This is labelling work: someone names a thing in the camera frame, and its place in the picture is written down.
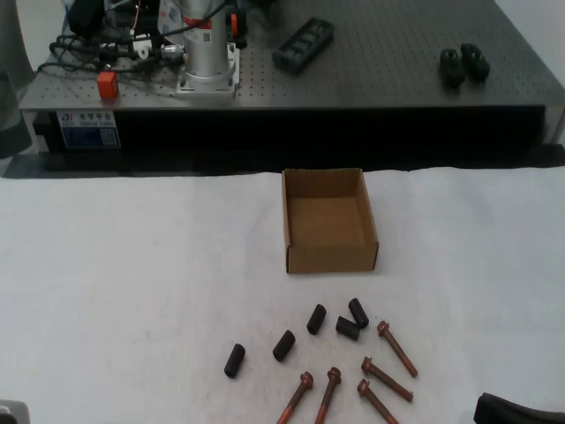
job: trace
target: cardboard box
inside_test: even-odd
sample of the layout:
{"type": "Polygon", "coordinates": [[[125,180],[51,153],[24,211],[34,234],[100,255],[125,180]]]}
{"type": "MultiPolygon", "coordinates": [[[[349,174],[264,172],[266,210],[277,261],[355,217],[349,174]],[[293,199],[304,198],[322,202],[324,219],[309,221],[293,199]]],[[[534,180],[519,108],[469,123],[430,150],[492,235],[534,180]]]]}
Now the cardboard box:
{"type": "Polygon", "coordinates": [[[362,170],[285,170],[282,204],[287,272],[374,269],[379,240],[362,170]]]}

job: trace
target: black rubber cylinder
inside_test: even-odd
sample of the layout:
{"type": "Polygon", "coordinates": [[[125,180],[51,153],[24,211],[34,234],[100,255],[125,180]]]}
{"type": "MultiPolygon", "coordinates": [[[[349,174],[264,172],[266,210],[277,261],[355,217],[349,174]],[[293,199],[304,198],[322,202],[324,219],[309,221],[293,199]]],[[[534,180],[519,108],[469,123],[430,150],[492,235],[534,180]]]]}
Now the black rubber cylinder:
{"type": "Polygon", "coordinates": [[[245,348],[241,344],[236,343],[236,345],[233,346],[228,363],[223,368],[223,372],[226,373],[229,378],[236,378],[237,371],[239,371],[239,366],[241,365],[241,361],[244,360],[244,356],[245,348]]]}
{"type": "Polygon", "coordinates": [[[357,340],[359,338],[359,327],[357,324],[350,320],[346,320],[342,316],[337,319],[335,331],[349,337],[352,340],[357,340]]]}
{"type": "Polygon", "coordinates": [[[310,317],[310,321],[306,324],[306,328],[310,334],[318,334],[318,330],[324,322],[324,318],[326,318],[326,308],[322,305],[316,305],[310,317]]]}
{"type": "Polygon", "coordinates": [[[284,358],[286,358],[287,353],[290,351],[292,346],[296,342],[296,338],[294,338],[294,334],[290,330],[286,330],[279,340],[279,343],[276,344],[275,349],[273,349],[273,356],[279,362],[283,362],[284,358]]]}
{"type": "Polygon", "coordinates": [[[364,329],[367,325],[369,325],[369,318],[367,318],[367,314],[359,303],[359,299],[355,298],[351,300],[350,311],[353,315],[353,319],[360,329],[364,329]]]}

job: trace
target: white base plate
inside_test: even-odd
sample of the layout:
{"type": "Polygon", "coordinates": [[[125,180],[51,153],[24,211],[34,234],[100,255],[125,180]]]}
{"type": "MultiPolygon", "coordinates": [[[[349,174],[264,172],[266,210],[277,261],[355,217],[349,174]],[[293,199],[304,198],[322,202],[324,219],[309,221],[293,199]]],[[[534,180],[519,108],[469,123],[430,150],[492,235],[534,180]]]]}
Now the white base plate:
{"type": "Polygon", "coordinates": [[[234,97],[239,87],[239,49],[233,43],[228,44],[228,55],[234,60],[235,70],[230,77],[211,83],[200,83],[187,78],[184,70],[178,75],[177,97],[234,97]]]}

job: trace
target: blue label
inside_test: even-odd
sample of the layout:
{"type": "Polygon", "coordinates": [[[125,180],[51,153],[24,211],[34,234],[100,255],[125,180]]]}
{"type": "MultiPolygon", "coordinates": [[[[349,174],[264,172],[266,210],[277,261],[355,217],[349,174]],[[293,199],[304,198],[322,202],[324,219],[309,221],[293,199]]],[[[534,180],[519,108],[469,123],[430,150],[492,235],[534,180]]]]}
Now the blue label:
{"type": "Polygon", "coordinates": [[[116,128],[62,128],[68,148],[120,148],[116,128]]]}

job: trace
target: bolt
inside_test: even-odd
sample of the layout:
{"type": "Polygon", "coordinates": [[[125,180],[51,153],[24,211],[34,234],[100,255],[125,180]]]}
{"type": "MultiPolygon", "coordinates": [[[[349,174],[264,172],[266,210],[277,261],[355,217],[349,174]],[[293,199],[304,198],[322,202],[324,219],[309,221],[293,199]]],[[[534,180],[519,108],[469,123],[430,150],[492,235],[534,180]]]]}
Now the bolt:
{"type": "Polygon", "coordinates": [[[401,386],[400,384],[395,382],[392,378],[390,378],[390,376],[388,376],[380,368],[375,366],[372,363],[372,360],[373,360],[373,358],[367,358],[365,356],[365,359],[363,360],[363,363],[361,364],[361,369],[363,371],[365,371],[365,373],[369,373],[369,374],[374,375],[379,380],[384,382],[390,389],[394,390],[396,393],[398,393],[400,396],[405,398],[407,401],[411,402],[414,395],[412,395],[412,393],[407,391],[403,386],[401,386]]]}
{"type": "Polygon", "coordinates": [[[321,400],[320,410],[318,411],[318,416],[316,417],[315,424],[322,424],[326,419],[326,413],[328,413],[329,403],[332,401],[332,396],[334,396],[334,389],[337,384],[342,382],[342,372],[336,368],[332,367],[328,371],[328,387],[326,388],[326,394],[321,400]]]}
{"type": "Polygon", "coordinates": [[[396,356],[400,358],[411,376],[415,377],[416,375],[418,375],[418,370],[412,365],[412,363],[408,359],[408,356],[406,356],[406,353],[404,353],[403,348],[400,347],[393,335],[390,333],[390,331],[388,331],[388,327],[388,322],[379,322],[379,325],[377,325],[377,332],[379,333],[379,336],[385,337],[387,339],[388,344],[392,347],[393,351],[395,351],[396,356]]]}
{"type": "Polygon", "coordinates": [[[297,391],[294,392],[294,395],[292,395],[289,404],[282,412],[281,418],[279,418],[276,424],[286,424],[286,422],[288,422],[292,412],[297,407],[298,402],[300,402],[300,399],[304,396],[306,390],[312,388],[313,384],[314,378],[308,371],[300,375],[300,385],[298,386],[297,391]]]}
{"type": "Polygon", "coordinates": [[[357,391],[362,398],[367,398],[369,402],[371,402],[379,414],[384,418],[388,424],[398,424],[398,421],[395,417],[392,416],[392,413],[387,409],[385,405],[379,400],[378,397],[373,393],[371,389],[369,389],[369,382],[367,380],[361,380],[359,385],[357,386],[357,391]]]}

